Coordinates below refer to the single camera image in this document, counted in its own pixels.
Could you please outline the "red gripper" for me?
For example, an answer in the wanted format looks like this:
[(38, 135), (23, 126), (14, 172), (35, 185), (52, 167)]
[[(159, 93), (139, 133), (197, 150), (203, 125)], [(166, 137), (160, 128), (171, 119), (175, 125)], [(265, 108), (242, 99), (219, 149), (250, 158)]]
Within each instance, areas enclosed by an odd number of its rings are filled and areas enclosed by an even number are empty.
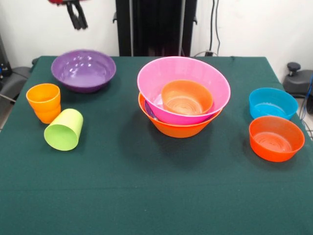
[[(84, 11), (79, 2), (84, 0), (48, 0), (48, 1), (51, 4), (66, 4), (69, 17), (76, 30), (88, 28)], [(74, 13), (73, 6), (75, 6), (76, 10), (78, 11), (78, 16)]]

